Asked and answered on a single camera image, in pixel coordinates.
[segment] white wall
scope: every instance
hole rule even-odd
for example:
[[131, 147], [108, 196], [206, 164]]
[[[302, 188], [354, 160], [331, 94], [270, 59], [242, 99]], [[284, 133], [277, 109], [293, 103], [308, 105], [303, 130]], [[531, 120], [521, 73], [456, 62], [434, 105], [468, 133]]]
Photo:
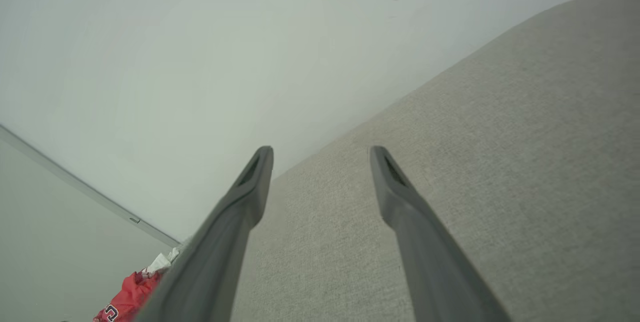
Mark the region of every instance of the white wall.
[[281, 172], [571, 0], [0, 0], [0, 123], [194, 232], [260, 145]]
[[0, 321], [88, 322], [169, 246], [0, 139]]

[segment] red clothing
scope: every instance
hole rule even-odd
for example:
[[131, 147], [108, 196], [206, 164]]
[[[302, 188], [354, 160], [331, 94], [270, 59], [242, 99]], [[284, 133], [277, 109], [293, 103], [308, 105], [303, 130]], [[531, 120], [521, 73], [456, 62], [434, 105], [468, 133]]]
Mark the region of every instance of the red clothing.
[[156, 288], [160, 278], [160, 272], [148, 278], [141, 272], [133, 272], [122, 281], [120, 292], [93, 318], [93, 322], [133, 322], [136, 313]]

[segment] black object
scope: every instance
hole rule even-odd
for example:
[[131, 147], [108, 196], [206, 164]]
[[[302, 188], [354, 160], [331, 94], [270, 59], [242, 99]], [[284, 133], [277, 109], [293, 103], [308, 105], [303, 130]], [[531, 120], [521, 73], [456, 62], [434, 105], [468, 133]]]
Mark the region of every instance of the black object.
[[136, 322], [228, 321], [249, 230], [263, 217], [274, 150], [256, 151], [169, 272]]
[[503, 322], [509, 317], [389, 151], [370, 149], [380, 215], [395, 231], [417, 321]]
[[[382, 219], [396, 234], [418, 321], [505, 322], [509, 317], [425, 200], [381, 146], [370, 150]], [[228, 321], [249, 231], [258, 224], [274, 167], [261, 147], [206, 218], [136, 322]]]

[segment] red jersey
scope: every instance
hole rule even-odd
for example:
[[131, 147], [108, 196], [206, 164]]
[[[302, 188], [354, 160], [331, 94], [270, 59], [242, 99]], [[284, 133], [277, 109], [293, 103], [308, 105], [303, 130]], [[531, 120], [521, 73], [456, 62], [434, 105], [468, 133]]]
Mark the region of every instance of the red jersey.
[[122, 281], [120, 292], [93, 318], [93, 322], [133, 322], [160, 282], [160, 278], [161, 272], [155, 272], [150, 276], [142, 272], [133, 272]]

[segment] gray fabric surface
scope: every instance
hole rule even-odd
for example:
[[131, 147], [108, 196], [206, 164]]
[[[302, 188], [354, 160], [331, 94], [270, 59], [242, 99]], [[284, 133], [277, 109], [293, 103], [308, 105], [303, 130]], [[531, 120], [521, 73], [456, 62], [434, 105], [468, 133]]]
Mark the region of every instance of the gray fabric surface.
[[233, 319], [414, 319], [371, 145], [515, 320], [638, 318], [639, 82], [640, 0], [571, 1], [512, 28], [272, 183]]

